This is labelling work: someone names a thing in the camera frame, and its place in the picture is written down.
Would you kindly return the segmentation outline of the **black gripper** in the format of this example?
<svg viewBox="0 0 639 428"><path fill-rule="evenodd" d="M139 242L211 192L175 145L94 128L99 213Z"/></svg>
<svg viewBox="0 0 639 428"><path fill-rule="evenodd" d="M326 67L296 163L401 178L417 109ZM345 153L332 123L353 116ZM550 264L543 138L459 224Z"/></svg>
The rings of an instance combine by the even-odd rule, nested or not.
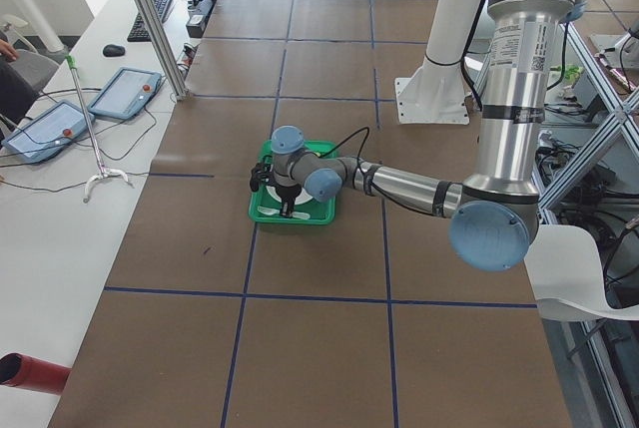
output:
<svg viewBox="0 0 639 428"><path fill-rule="evenodd" d="M280 197L282 204L280 216L293 217L294 203L296 198L301 194L301 186L276 186L276 194Z"/></svg>

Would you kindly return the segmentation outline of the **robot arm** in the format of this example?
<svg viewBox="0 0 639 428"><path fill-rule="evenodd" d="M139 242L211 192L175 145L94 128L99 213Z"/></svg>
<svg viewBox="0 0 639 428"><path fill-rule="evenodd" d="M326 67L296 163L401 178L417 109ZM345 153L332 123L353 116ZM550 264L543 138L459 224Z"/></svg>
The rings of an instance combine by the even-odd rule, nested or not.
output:
<svg viewBox="0 0 639 428"><path fill-rule="evenodd" d="M282 126L272 155L254 169L254 184L275 188L281 213L291 216L298 194L318 202L344 188L381 197L411 211L449 220L454 251L468 264L502 271L520 263L537 231L539 194L532 181L534 154L547 92L550 53L562 23L578 18L583 0L438 0L422 65L396 80L404 124L465 124L462 61L481 13L494 22L485 63L474 171L453 183L364 161L323 158L303 132Z"/></svg>

